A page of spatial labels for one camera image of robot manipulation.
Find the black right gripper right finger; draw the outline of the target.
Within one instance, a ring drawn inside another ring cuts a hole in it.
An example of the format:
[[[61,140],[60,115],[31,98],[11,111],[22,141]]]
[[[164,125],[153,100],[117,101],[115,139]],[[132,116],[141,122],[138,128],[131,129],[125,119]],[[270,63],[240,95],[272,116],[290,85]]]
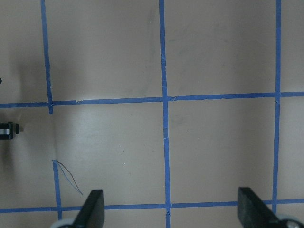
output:
[[[237,217],[243,228],[286,228],[271,209],[249,187],[237,191]]]

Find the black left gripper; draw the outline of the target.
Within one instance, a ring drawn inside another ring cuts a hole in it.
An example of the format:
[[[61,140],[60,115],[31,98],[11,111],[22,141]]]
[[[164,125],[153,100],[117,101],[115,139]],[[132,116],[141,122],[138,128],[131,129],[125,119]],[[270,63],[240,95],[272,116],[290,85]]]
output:
[[[19,124],[14,122],[7,122],[0,124],[1,140],[11,140],[17,134],[19,134]]]

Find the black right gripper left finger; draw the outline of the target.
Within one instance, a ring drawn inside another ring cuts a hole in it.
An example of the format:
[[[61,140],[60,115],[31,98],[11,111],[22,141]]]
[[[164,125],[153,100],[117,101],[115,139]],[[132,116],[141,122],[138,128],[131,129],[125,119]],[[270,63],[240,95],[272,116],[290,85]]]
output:
[[[76,216],[73,228],[102,228],[105,222],[103,190],[92,190]]]

